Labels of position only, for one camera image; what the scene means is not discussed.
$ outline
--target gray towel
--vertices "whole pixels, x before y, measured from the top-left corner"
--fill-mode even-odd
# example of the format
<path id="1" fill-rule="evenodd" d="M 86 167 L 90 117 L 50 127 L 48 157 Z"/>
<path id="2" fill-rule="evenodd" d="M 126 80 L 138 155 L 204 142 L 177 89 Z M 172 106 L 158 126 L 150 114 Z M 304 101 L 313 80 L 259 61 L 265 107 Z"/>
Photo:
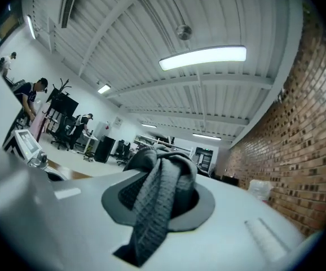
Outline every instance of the gray towel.
<path id="1" fill-rule="evenodd" d="M 163 145 L 141 149 L 124 170 L 137 168 L 149 175 L 133 206 L 136 223 L 127 249 L 142 266 L 166 238 L 172 211 L 188 210 L 196 174 L 202 171 L 186 154 Z"/>

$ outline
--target desk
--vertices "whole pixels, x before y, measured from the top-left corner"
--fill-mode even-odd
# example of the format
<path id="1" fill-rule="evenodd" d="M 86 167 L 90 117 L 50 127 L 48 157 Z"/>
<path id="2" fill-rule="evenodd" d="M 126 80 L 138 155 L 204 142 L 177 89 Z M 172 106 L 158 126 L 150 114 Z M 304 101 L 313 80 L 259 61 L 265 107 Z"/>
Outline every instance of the desk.
<path id="1" fill-rule="evenodd" d="M 98 141 L 98 139 L 96 137 L 94 137 L 93 135 L 89 136 L 87 135 L 85 132 L 83 132 L 83 136 L 85 136 L 86 138 L 88 138 L 88 142 L 86 143 L 86 146 L 85 146 L 85 149 L 83 152 L 81 151 L 78 151 L 80 154 L 85 154 L 87 149 L 88 149 L 88 146 L 90 144 L 90 141 L 93 139 L 94 141 Z"/>

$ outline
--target person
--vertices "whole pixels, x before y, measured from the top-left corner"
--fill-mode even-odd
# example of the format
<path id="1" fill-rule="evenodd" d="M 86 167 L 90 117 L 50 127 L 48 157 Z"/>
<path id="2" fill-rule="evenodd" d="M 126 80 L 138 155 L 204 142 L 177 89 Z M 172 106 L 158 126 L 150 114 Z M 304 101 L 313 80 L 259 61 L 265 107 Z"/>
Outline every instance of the person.
<path id="1" fill-rule="evenodd" d="M 74 128 L 71 132 L 71 141 L 69 143 L 70 145 L 70 152 L 76 154 L 77 152 L 74 150 L 74 145 L 75 142 L 77 141 L 77 139 L 79 139 L 81 133 L 84 132 L 88 132 L 88 128 L 87 128 L 87 123 L 89 120 L 93 120 L 93 115 L 91 113 L 88 113 L 87 115 L 79 115 L 77 117 L 77 120 L 74 124 Z"/>
<path id="2" fill-rule="evenodd" d="M 36 83 L 27 82 L 14 90 L 14 95 L 23 106 L 21 114 L 26 113 L 31 121 L 34 121 L 36 111 L 34 109 L 34 101 L 37 92 L 43 92 L 48 87 L 48 81 L 42 77 Z"/>
<path id="3" fill-rule="evenodd" d="M 16 52 L 8 56 L 3 56 L 0 58 L 0 74 L 6 77 L 8 70 L 10 69 L 10 64 L 13 59 L 16 59 Z"/>

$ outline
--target fluorescent light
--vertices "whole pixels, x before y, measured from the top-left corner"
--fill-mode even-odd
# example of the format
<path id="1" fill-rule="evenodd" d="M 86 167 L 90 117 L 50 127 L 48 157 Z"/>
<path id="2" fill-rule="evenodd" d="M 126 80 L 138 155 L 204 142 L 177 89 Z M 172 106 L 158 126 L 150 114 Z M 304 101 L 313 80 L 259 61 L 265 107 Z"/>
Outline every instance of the fluorescent light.
<path id="1" fill-rule="evenodd" d="M 200 138 L 216 139 L 216 140 L 218 140 L 218 141 L 221 140 L 221 138 L 218 138 L 218 137 L 210 137 L 209 135 L 205 136 L 205 135 L 203 135 L 203 134 L 197 134 L 197 133 L 193 133 L 193 135 L 194 135 L 195 137 L 200 137 Z"/>
<path id="2" fill-rule="evenodd" d="M 36 39 L 36 36 L 35 36 L 35 33 L 34 33 L 34 27 L 33 27 L 33 23 L 32 23 L 32 18 L 30 17 L 30 15 L 28 15 L 27 18 L 28 18 L 28 24 L 29 24 L 30 32 L 32 33 L 33 38 Z"/>
<path id="3" fill-rule="evenodd" d="M 173 55 L 159 61 L 162 70 L 222 61 L 246 61 L 247 49 L 242 45 L 215 46 Z"/>
<path id="4" fill-rule="evenodd" d="M 111 89 L 111 87 L 106 84 L 101 89 L 98 90 L 98 93 L 105 93 L 109 89 Z"/>
<path id="5" fill-rule="evenodd" d="M 146 126 L 148 128 L 157 128 L 155 125 L 149 125 L 149 124 L 142 124 L 142 126 Z"/>

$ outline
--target floor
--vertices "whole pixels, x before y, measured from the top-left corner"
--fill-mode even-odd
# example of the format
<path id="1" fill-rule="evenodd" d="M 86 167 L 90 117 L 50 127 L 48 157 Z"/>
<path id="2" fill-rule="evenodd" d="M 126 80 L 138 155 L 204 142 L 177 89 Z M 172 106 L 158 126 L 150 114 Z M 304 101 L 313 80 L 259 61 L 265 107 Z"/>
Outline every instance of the floor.
<path id="1" fill-rule="evenodd" d="M 47 154 L 49 165 L 68 178 L 99 177 L 106 174 L 120 173 L 124 169 L 124 166 L 117 165 L 116 159 L 111 156 L 105 164 L 98 161 L 88 162 L 83 160 L 81 154 L 73 154 L 62 148 L 58 150 L 56 145 L 50 144 L 52 140 L 51 135 L 43 134 L 39 144 Z"/>

